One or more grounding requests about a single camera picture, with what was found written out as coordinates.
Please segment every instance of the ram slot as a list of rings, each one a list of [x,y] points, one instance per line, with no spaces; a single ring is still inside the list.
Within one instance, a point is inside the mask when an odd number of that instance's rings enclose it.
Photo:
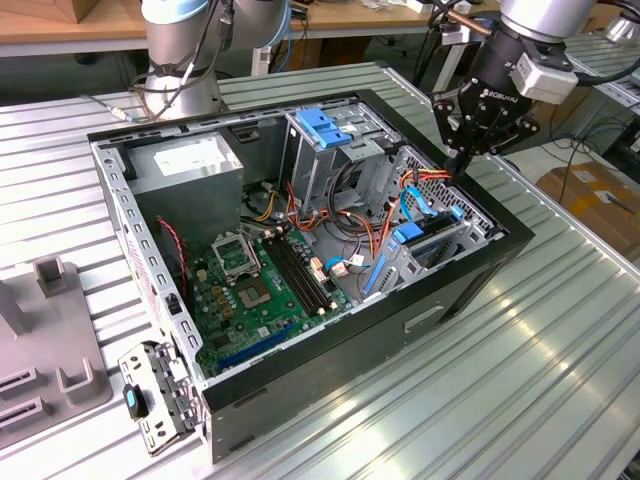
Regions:
[[[327,309],[329,307],[329,299],[302,265],[284,237],[265,241],[262,246],[284,277],[289,288],[302,303],[307,315],[313,317],[318,314],[320,308]]]

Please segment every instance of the gray plastic holder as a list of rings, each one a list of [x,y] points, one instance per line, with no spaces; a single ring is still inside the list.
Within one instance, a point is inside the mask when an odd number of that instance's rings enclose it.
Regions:
[[[0,449],[111,398],[75,265],[0,281]]]

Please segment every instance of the slotted aluminum table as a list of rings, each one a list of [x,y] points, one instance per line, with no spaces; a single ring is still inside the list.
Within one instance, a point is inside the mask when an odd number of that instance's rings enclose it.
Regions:
[[[356,88],[437,141],[426,99],[374,64],[222,84],[232,108]],[[615,478],[640,447],[639,272],[486,158],[471,175],[536,238],[462,315],[214,467],[195,436],[149,458],[116,361],[151,321],[85,139],[117,126],[82,99],[0,109],[0,278],[45,254],[78,265],[116,392],[0,451],[0,478]]]
[[[579,35],[566,41],[567,54],[580,71],[606,77],[629,67],[640,57],[639,46],[619,46],[598,33]],[[640,113],[640,87],[631,76],[596,87],[634,113]]]

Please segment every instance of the green motherboard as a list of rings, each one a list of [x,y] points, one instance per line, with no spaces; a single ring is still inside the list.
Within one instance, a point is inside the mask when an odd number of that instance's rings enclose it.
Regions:
[[[308,262],[312,254],[302,236],[291,231],[283,240],[297,252],[300,265],[312,274]],[[258,355],[351,307],[345,293],[329,281],[316,285],[330,300],[331,307],[319,313],[310,312],[287,283],[287,279],[294,281],[290,272],[278,270],[278,262],[274,262],[262,242],[258,239],[250,243],[260,265],[259,273],[243,275],[232,282],[225,272],[248,260],[237,245],[218,248],[221,257],[209,249],[189,264],[196,274],[194,320],[204,342],[197,360],[207,376]]]

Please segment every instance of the label sticker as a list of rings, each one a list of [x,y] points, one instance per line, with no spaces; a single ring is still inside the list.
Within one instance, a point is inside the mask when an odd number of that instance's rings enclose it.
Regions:
[[[220,166],[228,161],[224,153],[220,151],[215,137],[192,145],[158,152],[154,159],[165,177],[202,167],[215,168],[220,171]]]
[[[591,182],[596,182],[598,181],[598,179],[596,177],[594,177],[591,172],[587,171],[587,170],[578,170],[577,172],[573,172],[573,174],[578,177],[578,180],[580,180],[582,183],[591,183]]]
[[[610,197],[616,198],[616,196],[608,190],[600,190],[599,192],[593,192],[596,196],[602,200],[603,203],[611,203]]]
[[[344,127],[340,127],[340,130],[342,133],[355,133],[358,131],[358,129],[353,125],[345,125]]]

